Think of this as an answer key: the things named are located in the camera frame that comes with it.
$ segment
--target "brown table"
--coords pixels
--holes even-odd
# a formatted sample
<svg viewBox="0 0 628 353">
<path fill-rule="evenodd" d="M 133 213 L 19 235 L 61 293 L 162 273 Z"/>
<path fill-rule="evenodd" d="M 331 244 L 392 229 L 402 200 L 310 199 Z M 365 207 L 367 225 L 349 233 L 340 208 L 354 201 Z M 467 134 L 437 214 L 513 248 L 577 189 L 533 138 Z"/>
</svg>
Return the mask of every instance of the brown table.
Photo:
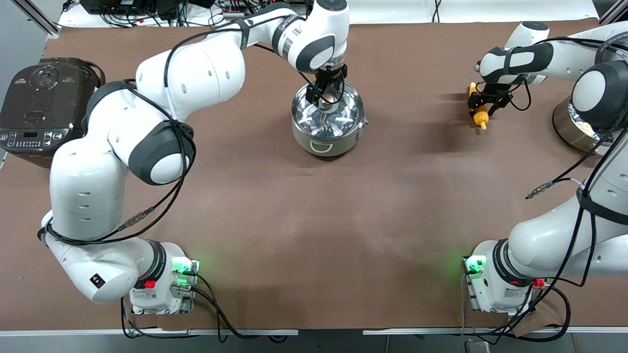
<svg viewBox="0 0 628 353">
<path fill-rule="evenodd" d="M 551 35 L 597 25 L 548 23 Z M 466 86 L 475 62 L 503 45 L 516 23 L 353 26 L 347 79 L 371 124 L 346 155 L 303 151 L 290 104 L 303 81 L 268 52 L 245 51 L 247 79 L 230 101 L 197 112 L 197 161 L 171 212 L 148 234 L 201 260 L 238 328 L 339 329 L 460 325 L 461 256 L 506 237 L 522 220 L 573 193 L 525 201 L 581 155 L 554 133 L 554 106 L 572 83 L 532 87 L 526 112 L 499 111 L 473 126 Z M 98 63 L 108 80 L 133 77 L 145 58 L 200 28 L 74 29 L 50 40 L 48 57 Z M 515 97 L 520 106 L 526 95 Z M 574 175 L 585 177 L 591 164 Z M 168 187 L 127 180 L 126 213 Z M 0 172 L 0 329 L 114 329 L 118 303 L 93 304 L 76 290 L 35 234 L 48 211 L 48 170 L 9 157 Z M 628 325 L 625 278 L 564 287 L 572 325 Z M 160 327 L 212 328 L 205 306 L 190 317 L 148 317 Z M 469 324 L 504 317 L 470 313 Z"/>
</svg>

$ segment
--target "white robotic arm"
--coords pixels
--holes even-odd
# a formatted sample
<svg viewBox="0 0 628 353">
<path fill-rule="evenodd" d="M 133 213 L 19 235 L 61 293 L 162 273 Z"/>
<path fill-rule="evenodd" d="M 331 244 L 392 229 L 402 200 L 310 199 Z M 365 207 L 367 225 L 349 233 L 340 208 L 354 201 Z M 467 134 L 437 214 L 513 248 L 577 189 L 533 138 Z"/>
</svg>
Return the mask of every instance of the white robotic arm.
<svg viewBox="0 0 628 353">
<path fill-rule="evenodd" d="M 88 104 L 87 134 L 55 153 L 52 210 L 41 223 L 40 239 L 74 285 L 96 303 L 131 292 L 135 313 L 190 312 L 195 277 L 186 273 L 196 272 L 198 261 L 172 243 L 137 237 L 106 243 L 113 232 L 153 210 L 120 225 L 127 171 L 150 185 L 181 178 L 182 152 L 188 168 L 193 149 L 175 134 L 170 119 L 191 136 L 184 123 L 191 113 L 235 96 L 244 83 L 247 46 L 265 43 L 299 71 L 334 77 L 343 65 L 348 32 L 345 0 L 316 0 L 307 20 L 287 4 L 274 3 L 197 43 L 144 61 L 136 72 L 137 91 L 154 105 L 122 82 L 103 85 Z"/>
<path fill-rule="evenodd" d="M 546 27 L 536 26 L 539 31 Z M 614 23 L 584 31 L 569 38 L 606 41 L 628 31 L 625 23 Z M 628 64 L 624 49 L 598 50 L 600 44 L 564 40 L 540 40 L 537 44 L 494 48 L 484 55 L 476 71 L 492 92 L 507 92 L 534 75 L 576 81 L 572 101 L 582 119 L 598 131 L 626 127 L 628 109 Z M 469 107 L 485 104 L 482 99 Z M 527 288 L 536 278 L 553 278 L 570 247 L 574 225 L 582 210 L 582 221 L 564 270 L 565 276 L 582 275 L 590 256 L 592 221 L 597 236 L 590 274 L 628 273 L 628 149 L 627 139 L 617 141 L 587 195 L 578 189 L 567 202 L 535 219 L 516 225 L 507 239 L 485 241 L 465 260 L 472 275 L 469 286 L 476 310 L 513 315 L 523 304 Z M 551 185 L 542 185 L 533 194 Z"/>
</svg>

